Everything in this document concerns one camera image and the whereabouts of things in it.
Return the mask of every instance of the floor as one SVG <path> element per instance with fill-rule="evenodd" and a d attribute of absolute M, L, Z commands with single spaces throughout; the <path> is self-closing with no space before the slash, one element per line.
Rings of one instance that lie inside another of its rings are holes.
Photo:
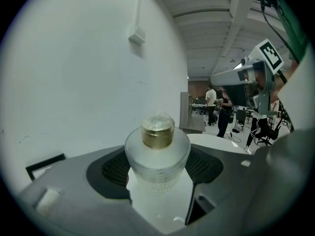
<path fill-rule="evenodd" d="M 208 123 L 208 117 L 204 116 L 204 121 L 206 123 Z M 229 125 L 227 126 L 226 132 L 232 132 L 232 128 L 234 128 L 234 125 L 235 125 L 235 118 L 234 118 L 233 123 L 229 123 Z M 233 142 L 237 143 L 239 147 L 245 148 L 248 135 L 250 134 L 250 131 L 251 131 L 251 126 L 252 126 L 252 119 L 250 119 L 249 123 L 247 123 L 247 121 L 245 122 L 243 130 L 242 130 L 241 125 L 238 124 L 236 126 L 236 129 L 239 130 L 240 133 L 232 132 L 232 136 L 234 138 Z M 203 132 L 203 134 L 216 136 L 218 134 L 218 132 L 219 132 L 218 124 L 216 123 L 212 126 L 207 125 L 206 131 Z M 285 124 L 281 124 L 278 138 L 280 138 L 286 134 L 289 134 L 289 130 Z M 227 134 L 224 135 L 224 138 L 230 141 Z M 254 143 L 254 141 L 252 141 L 252 143 L 249 147 L 249 151 L 251 154 L 255 154 L 256 150 L 262 146 L 266 146 L 266 145 L 263 143 L 260 143 L 259 145 L 257 145 Z"/>

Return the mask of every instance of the black pants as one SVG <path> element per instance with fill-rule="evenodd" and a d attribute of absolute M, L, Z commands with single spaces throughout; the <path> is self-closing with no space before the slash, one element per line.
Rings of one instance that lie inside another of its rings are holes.
<path fill-rule="evenodd" d="M 214 110 L 216 109 L 215 106 L 213 107 L 208 107 L 207 110 L 208 110 L 208 117 L 209 117 L 209 120 L 208 120 L 208 124 L 211 125 L 211 123 L 215 122 L 216 120 L 213 118 L 213 112 Z"/>
<path fill-rule="evenodd" d="M 219 114 L 219 120 L 218 120 L 218 128 L 219 128 L 219 133 L 217 136 L 222 137 L 225 134 L 228 122 L 230 120 L 230 116 L 231 116 L 231 111 L 230 110 L 224 110 L 221 109 L 220 110 L 220 114 Z"/>
<path fill-rule="evenodd" d="M 251 132 L 255 129 L 257 129 L 257 118 L 253 118 L 252 119 L 252 127 L 251 127 Z M 256 132 L 252 132 L 252 135 L 255 136 L 256 138 L 262 138 L 264 136 L 266 136 L 267 134 L 267 131 L 268 131 L 268 123 L 267 123 L 267 118 L 264 118 L 264 119 L 260 119 L 258 121 L 258 126 L 260 127 L 260 132 L 256 135 Z M 253 137 L 250 135 L 248 135 L 248 139 L 247 139 L 247 143 L 246 143 L 246 146 L 249 146 L 251 145 L 252 143 L 252 140 L 253 140 Z"/>

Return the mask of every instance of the black frame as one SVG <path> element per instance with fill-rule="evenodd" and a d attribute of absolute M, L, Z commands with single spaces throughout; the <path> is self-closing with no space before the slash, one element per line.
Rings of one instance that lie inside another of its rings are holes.
<path fill-rule="evenodd" d="M 35 179 L 35 177 L 33 175 L 34 171 L 39 170 L 41 168 L 44 168 L 46 166 L 52 165 L 52 164 L 57 163 L 58 161 L 62 161 L 62 160 L 65 160 L 64 154 L 60 154 L 60 155 L 54 156 L 52 158 L 49 158 L 45 161 L 41 161 L 39 163 L 35 163 L 33 165 L 27 166 L 25 169 L 28 172 L 31 180 L 34 181 L 34 179 Z"/>

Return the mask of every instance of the person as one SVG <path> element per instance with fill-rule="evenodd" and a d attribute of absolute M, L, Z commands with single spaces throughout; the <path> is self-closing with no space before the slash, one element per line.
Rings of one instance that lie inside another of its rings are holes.
<path fill-rule="evenodd" d="M 247 143 L 246 143 L 244 150 L 246 152 L 248 152 L 248 148 L 251 145 L 253 138 L 255 138 L 255 140 L 262 138 L 262 137 L 267 135 L 267 131 L 268 131 L 267 116 L 266 115 L 260 115 L 259 113 L 254 111 L 253 118 L 252 118 L 251 132 L 248 135 Z"/>
<path fill-rule="evenodd" d="M 208 91 L 206 93 L 206 100 L 207 100 L 207 111 L 208 111 L 208 125 L 211 126 L 212 123 L 216 123 L 216 120 L 213 117 L 213 112 L 216 108 L 215 101 L 217 98 L 217 93 L 212 88 L 212 85 L 208 85 Z"/>
<path fill-rule="evenodd" d="M 219 113 L 219 120 L 218 120 L 218 128 L 219 133 L 218 137 L 222 137 L 225 134 L 228 122 L 230 121 L 230 116 L 232 114 L 232 104 L 228 102 L 228 99 L 223 98 L 223 102 L 221 103 L 221 110 Z"/>

